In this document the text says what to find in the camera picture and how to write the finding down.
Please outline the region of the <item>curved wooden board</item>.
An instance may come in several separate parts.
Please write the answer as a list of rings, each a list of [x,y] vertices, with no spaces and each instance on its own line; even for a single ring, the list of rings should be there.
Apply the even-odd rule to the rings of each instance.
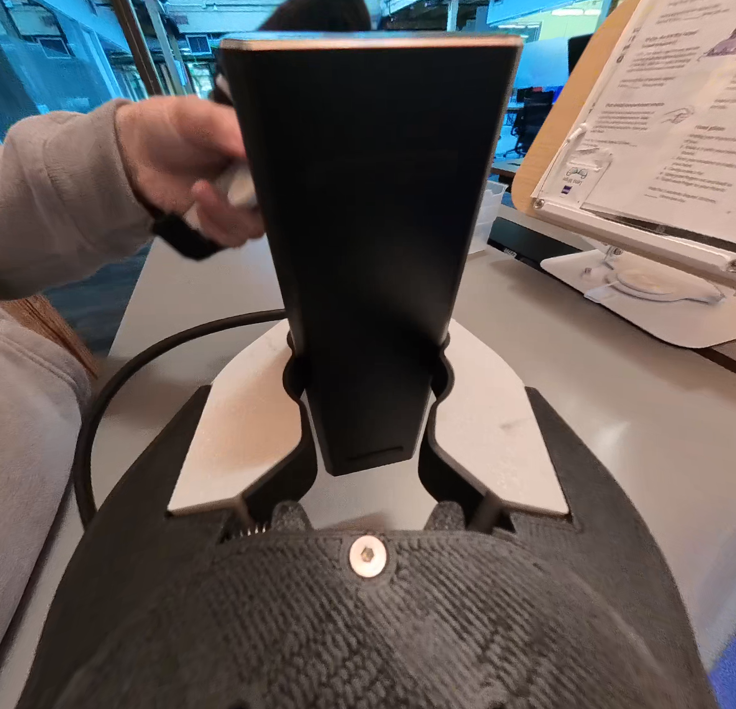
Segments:
[[[514,207],[537,218],[532,193],[579,117],[640,0],[624,0],[593,34],[512,183]]]

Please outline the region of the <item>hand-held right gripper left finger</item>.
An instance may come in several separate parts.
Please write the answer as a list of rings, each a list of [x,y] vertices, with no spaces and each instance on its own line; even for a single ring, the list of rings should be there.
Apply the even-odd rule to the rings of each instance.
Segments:
[[[254,526],[311,489],[317,447],[289,340],[284,319],[218,373],[171,493],[171,515],[232,510]]]

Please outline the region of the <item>clear plastic bin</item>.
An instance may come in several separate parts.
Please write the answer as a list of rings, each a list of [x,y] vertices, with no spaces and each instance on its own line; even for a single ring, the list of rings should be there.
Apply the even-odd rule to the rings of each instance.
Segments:
[[[503,195],[507,185],[494,180],[487,180],[481,204],[478,209],[473,235],[468,248],[468,256],[476,255],[485,250],[490,237],[492,224],[503,205]]]

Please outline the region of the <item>wooden chair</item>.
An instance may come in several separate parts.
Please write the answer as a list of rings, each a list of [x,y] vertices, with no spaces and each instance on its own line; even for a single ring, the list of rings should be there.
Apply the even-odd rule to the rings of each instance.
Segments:
[[[53,342],[74,357],[93,381],[99,376],[97,360],[44,294],[3,300],[1,308],[21,326]]]

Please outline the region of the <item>black rectangular device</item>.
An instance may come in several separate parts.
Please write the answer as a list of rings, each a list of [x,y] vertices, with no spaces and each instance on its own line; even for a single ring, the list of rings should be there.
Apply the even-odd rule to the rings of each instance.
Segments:
[[[332,475],[413,456],[521,51],[487,33],[221,42]]]

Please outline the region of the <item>black flat device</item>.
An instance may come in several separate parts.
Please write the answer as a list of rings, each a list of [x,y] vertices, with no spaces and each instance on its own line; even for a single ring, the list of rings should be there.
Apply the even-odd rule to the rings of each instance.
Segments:
[[[486,244],[541,272],[543,261],[582,251],[503,217],[493,221]]]

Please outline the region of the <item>white document stand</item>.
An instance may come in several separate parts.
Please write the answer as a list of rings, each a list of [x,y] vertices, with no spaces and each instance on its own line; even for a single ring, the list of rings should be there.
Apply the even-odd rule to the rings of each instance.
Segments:
[[[543,270],[585,299],[612,311],[650,336],[694,350],[735,338],[734,248],[695,235],[609,212],[552,202],[549,190],[561,162],[584,148],[579,122],[567,135],[532,193],[543,222],[588,240],[592,250],[549,258]]]

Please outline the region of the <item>black office chair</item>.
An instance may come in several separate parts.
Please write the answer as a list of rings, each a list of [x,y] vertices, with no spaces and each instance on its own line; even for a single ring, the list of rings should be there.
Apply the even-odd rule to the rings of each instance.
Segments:
[[[539,88],[521,88],[517,92],[517,101],[521,104],[521,108],[514,117],[511,128],[511,135],[515,136],[517,141],[511,150],[504,153],[504,157],[512,153],[524,156],[529,152],[531,144],[551,111],[554,92]]]

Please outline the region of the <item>person's left forearm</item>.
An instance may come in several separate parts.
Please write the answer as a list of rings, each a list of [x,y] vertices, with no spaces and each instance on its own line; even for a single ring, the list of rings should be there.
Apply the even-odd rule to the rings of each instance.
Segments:
[[[1,300],[80,281],[136,254],[152,217],[131,188],[113,99],[16,122],[1,156]]]

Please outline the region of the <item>person's grey sweatshirt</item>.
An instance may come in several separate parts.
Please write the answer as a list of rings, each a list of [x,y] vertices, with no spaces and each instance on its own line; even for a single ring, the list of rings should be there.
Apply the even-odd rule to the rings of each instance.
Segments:
[[[84,366],[2,309],[2,638],[58,513],[90,397]]]

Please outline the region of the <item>dark computer monitor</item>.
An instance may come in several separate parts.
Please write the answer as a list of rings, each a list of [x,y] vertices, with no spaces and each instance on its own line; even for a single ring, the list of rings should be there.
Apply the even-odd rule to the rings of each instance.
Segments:
[[[580,60],[584,50],[590,42],[593,34],[576,35],[567,40],[567,66],[568,74],[571,75]]]

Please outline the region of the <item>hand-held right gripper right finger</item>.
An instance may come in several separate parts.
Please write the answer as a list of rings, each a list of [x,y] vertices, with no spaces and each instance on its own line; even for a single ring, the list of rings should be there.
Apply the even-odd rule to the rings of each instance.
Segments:
[[[418,475],[435,501],[458,504],[467,528],[513,528],[517,513],[569,518],[529,390],[500,355],[455,320],[431,390]]]

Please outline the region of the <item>small white packet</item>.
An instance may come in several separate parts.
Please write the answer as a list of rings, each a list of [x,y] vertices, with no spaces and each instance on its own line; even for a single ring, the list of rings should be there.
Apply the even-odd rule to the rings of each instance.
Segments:
[[[554,175],[549,199],[581,207],[609,169],[612,158],[610,150],[592,146],[571,151]]]

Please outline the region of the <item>printed paper sheet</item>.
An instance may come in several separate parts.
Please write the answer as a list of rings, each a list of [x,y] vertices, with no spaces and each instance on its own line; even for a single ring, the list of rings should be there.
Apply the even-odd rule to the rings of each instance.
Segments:
[[[588,210],[735,239],[735,0],[642,0],[587,118]]]

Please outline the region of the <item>person's left hand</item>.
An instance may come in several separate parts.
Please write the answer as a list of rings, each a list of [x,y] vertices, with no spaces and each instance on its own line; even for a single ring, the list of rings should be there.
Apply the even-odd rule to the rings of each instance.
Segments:
[[[121,106],[115,129],[132,187],[165,214],[194,211],[203,235],[241,247],[265,233],[259,208],[234,206],[215,181],[246,162],[231,106],[195,96],[154,97]]]

